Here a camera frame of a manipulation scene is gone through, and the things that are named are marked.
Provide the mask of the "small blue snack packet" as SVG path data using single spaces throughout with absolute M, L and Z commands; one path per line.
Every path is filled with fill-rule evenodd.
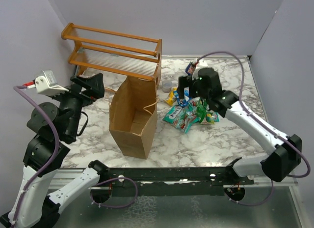
M 177 99 L 177 103 L 180 107 L 186 107 L 188 105 L 189 101 L 191 100 L 188 88 L 185 88 L 183 91 L 183 95 L 184 95 L 183 99 L 181 98 L 181 95 L 180 95 L 181 91 L 178 88 L 176 89 L 174 94 L 175 94 L 175 97 Z

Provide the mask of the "yellow snack packet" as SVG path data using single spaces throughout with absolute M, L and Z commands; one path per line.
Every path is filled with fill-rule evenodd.
M 169 92 L 168 96 L 166 97 L 166 99 L 164 100 L 164 102 L 169 105 L 169 106 L 173 106 L 174 103 L 177 101 L 177 98 L 175 96 L 177 89 L 174 87 L 172 88 L 172 90 Z

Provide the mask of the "teal Fox's mint candy bag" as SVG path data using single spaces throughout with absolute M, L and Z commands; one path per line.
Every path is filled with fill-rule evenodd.
M 191 126 L 200 119 L 191 106 L 173 106 L 162 120 L 184 133 L 188 133 Z

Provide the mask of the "red white snack packets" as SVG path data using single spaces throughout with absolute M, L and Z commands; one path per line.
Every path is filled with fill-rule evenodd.
M 206 116 L 207 123 L 205 123 L 205 121 L 203 121 L 202 125 L 215 124 L 216 122 L 219 122 L 218 113 L 214 112 L 213 110 L 210 110 L 207 102 L 205 100 L 203 100 L 203 101 L 204 101 L 204 103 L 206 105 L 208 114 Z M 189 106 L 192 108 L 192 112 L 196 115 L 197 101 L 189 102 Z

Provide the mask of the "brown paper bag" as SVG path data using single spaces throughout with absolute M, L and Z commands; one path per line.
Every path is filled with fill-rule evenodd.
M 109 105 L 109 131 L 122 154 L 147 159 L 156 127 L 155 81 L 126 77 Z

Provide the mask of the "blue red chips bag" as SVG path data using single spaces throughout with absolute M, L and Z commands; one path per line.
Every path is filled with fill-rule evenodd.
M 186 74 L 187 75 L 193 75 L 195 68 L 196 68 L 195 64 L 193 64 L 192 62 L 189 63 L 189 65 L 185 69 Z

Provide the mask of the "green snack packet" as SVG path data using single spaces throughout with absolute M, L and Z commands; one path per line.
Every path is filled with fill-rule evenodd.
M 208 114 L 208 111 L 207 111 L 206 105 L 205 105 L 203 99 L 200 98 L 198 100 L 197 106 L 196 106 L 196 115 L 199 118 L 199 122 L 201 124 L 203 124 L 203 121 L 205 121 L 205 123 L 207 123 L 207 120 L 206 120 L 207 114 Z

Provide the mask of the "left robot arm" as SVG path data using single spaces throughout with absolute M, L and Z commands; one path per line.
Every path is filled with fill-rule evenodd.
M 98 160 L 89 163 L 80 176 L 49 193 L 68 145 L 83 133 L 79 121 L 82 108 L 103 98 L 101 73 L 91 77 L 72 76 L 71 84 L 60 86 L 51 70 L 14 89 L 34 107 L 27 127 L 35 133 L 24 155 L 23 179 L 13 208 L 0 222 L 6 228 L 51 228 L 63 210 L 84 190 L 108 182 L 108 167 Z

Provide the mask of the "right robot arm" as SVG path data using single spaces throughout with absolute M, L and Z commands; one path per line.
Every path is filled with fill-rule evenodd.
M 197 73 L 198 78 L 194 80 L 191 75 L 178 78 L 179 98 L 184 98 L 187 87 L 192 97 L 204 99 L 211 110 L 239 126 L 266 152 L 264 156 L 238 158 L 231 162 L 231 169 L 225 172 L 226 180 L 237 184 L 249 175 L 265 175 L 281 182 L 301 163 L 301 138 L 296 134 L 288 136 L 272 127 L 242 104 L 235 93 L 223 90 L 213 68 L 201 68 Z

